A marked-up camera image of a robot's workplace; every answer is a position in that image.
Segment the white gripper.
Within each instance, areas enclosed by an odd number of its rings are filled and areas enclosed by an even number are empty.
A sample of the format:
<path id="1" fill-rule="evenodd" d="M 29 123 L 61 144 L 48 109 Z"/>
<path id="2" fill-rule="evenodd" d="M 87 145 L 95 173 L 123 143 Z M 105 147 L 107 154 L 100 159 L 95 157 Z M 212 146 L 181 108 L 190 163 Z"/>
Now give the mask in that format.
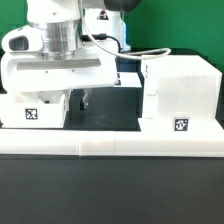
<path id="1" fill-rule="evenodd" d="M 39 92 L 114 86 L 117 81 L 115 57 L 85 42 L 65 59 L 44 59 L 43 38 L 36 28 L 26 25 L 2 39 L 5 54 L 1 79 L 7 92 Z M 80 110 L 88 107 L 89 90 L 84 89 Z"/>

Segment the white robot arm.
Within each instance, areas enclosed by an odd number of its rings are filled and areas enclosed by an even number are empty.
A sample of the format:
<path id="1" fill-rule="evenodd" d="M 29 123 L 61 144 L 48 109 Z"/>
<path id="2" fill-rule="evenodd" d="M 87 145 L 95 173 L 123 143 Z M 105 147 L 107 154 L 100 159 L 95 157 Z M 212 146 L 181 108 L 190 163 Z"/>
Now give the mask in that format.
<path id="1" fill-rule="evenodd" d="M 141 0 L 26 0 L 26 26 L 2 39 L 0 109 L 12 107 L 15 97 L 46 102 L 53 92 L 109 87 L 116 83 L 115 44 L 84 43 L 79 27 L 83 10 L 97 8 L 130 12 Z"/>

